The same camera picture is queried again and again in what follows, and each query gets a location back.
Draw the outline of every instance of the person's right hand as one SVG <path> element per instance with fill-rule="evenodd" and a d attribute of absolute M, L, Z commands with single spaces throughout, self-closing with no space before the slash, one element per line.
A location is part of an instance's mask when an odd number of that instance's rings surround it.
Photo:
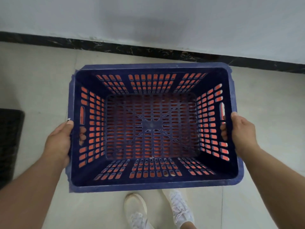
<path fill-rule="evenodd" d="M 231 119 L 233 122 L 232 139 L 237 155 L 242 157 L 243 153 L 259 147 L 256 141 L 255 125 L 239 116 L 237 112 L 231 113 Z M 220 129 L 222 138 L 227 140 L 226 124 L 221 125 Z"/>

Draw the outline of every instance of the white wall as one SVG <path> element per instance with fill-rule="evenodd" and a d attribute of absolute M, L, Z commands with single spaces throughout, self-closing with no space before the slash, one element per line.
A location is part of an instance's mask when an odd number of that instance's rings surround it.
<path fill-rule="evenodd" d="M 305 63 L 305 0 L 0 0 L 0 31 Z"/>

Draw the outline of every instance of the person's left hand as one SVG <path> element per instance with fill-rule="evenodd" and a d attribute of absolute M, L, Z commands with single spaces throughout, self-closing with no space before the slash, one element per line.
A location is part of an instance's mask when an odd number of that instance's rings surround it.
<path fill-rule="evenodd" d="M 42 157 L 62 162 L 63 168 L 69 163 L 70 133 L 74 122 L 69 120 L 60 124 L 47 138 Z"/>

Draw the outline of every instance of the shoe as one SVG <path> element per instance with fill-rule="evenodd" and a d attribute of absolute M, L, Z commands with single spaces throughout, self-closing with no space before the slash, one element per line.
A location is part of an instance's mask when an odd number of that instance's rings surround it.
<path fill-rule="evenodd" d="M 187 204 L 187 195 L 185 189 L 163 189 L 162 190 L 170 207 L 173 210 L 173 220 L 178 229 L 185 222 L 194 224 L 194 215 Z"/>
<path fill-rule="evenodd" d="M 139 194 L 126 196 L 124 211 L 132 229 L 154 229 L 147 219 L 146 203 Z"/>

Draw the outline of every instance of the forearm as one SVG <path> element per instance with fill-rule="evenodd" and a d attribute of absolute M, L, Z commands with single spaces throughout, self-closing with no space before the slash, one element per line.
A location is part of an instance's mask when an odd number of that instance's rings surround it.
<path fill-rule="evenodd" d="M 62 169 L 62 161 L 41 157 L 0 190 L 0 228 L 40 229 Z"/>
<path fill-rule="evenodd" d="M 305 178 L 256 147 L 240 153 L 279 228 L 305 228 Z"/>

